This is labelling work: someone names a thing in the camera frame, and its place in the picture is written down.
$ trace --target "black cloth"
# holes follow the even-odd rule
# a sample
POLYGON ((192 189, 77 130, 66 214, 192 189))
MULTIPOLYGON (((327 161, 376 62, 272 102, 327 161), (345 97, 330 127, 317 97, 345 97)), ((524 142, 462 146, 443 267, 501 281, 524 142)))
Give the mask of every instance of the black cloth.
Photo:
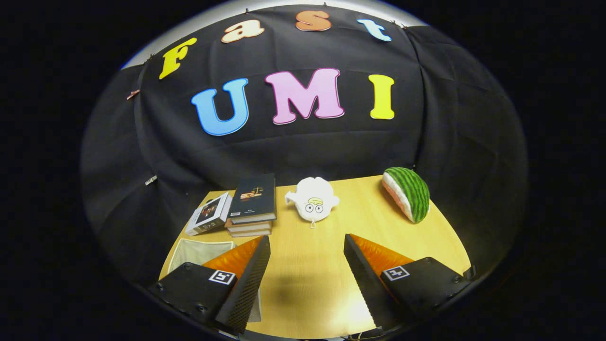
POLYGON ((100 97, 82 145, 82 188, 102 247, 129 280, 146 285, 208 191, 273 172, 276 185, 328 181, 413 167, 463 242, 478 278, 511 245, 527 194, 521 125, 507 94, 465 49, 432 27, 408 27, 342 8, 289 5, 219 21, 175 41, 143 66, 118 73, 100 97), (302 32, 303 10, 329 12, 332 28, 302 32), (224 30, 257 19, 265 32, 224 44, 224 30), (385 27, 391 42, 357 19, 385 27), (158 80, 162 55, 196 37, 179 70, 158 80), (306 86, 316 69, 336 68, 342 117, 313 114, 273 124, 264 78, 289 71, 306 86), (374 120, 371 74, 392 77, 392 120, 374 120), (218 117, 233 114, 223 84, 247 78, 247 124, 221 137, 202 130, 193 95, 216 89, 218 117), (131 100, 131 91, 141 92, 131 100), (146 186, 144 182, 157 175, 146 186))

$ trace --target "pink letter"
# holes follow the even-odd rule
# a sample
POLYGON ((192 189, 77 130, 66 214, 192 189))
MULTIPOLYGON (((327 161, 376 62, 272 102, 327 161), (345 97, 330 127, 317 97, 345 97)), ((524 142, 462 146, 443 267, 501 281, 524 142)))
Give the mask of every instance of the pink letter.
POLYGON ((276 96, 275 124, 287 124, 297 119, 295 113, 290 111, 288 101, 297 108, 301 116, 307 119, 311 115, 313 103, 318 99, 318 109, 315 114, 318 118, 335 118, 343 116, 345 111, 339 105, 337 93, 337 69, 318 69, 311 76, 307 88, 288 71, 272 73, 265 77, 265 81, 273 86, 276 96))

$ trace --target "book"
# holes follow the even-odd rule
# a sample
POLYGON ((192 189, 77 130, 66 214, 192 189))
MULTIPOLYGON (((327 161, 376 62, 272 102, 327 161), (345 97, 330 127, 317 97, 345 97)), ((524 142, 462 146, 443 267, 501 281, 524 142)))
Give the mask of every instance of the book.
POLYGON ((230 235, 234 238, 235 237, 252 237, 254 235, 270 235, 270 234, 271 234, 271 229, 261 229, 261 230, 238 232, 238 233, 230 232, 230 235))
POLYGON ((265 174, 240 180, 229 218, 233 224, 276 219, 276 178, 265 174))
POLYGON ((254 223, 244 223, 244 224, 236 224, 234 225, 230 218, 225 222, 225 227, 229 230, 229 232, 246 232, 246 231, 255 231, 262 229, 271 229, 271 220, 269 221, 256 221, 254 223))
POLYGON ((196 235, 225 225, 232 201, 229 192, 225 192, 198 207, 191 215, 185 234, 196 235))

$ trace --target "cartoon eyes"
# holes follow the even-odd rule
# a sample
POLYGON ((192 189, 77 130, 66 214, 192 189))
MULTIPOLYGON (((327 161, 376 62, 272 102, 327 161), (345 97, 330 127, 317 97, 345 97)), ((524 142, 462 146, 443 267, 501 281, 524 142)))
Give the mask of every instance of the cartoon eyes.
POLYGON ((309 213, 312 213, 314 210, 316 211, 316 213, 322 213, 322 211, 324 211, 324 207, 322 205, 313 205, 313 204, 307 204, 305 205, 305 210, 309 213))

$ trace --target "blue letter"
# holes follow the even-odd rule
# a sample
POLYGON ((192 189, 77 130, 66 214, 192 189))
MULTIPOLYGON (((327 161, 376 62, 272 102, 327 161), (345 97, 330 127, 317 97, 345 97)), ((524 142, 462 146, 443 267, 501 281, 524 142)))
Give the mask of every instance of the blue letter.
POLYGON ((381 32, 381 30, 385 29, 383 26, 378 25, 370 19, 359 19, 358 22, 363 24, 373 37, 383 41, 391 41, 390 36, 386 36, 383 34, 383 32, 381 32))
POLYGON ((244 94, 244 86, 248 84, 246 78, 238 78, 223 85, 223 90, 229 92, 233 106, 233 117, 227 121, 221 121, 217 116, 213 98, 217 90, 204 90, 191 98, 191 103, 198 110, 198 118, 202 129, 210 135, 222 136, 243 127, 248 121, 248 104, 244 94))

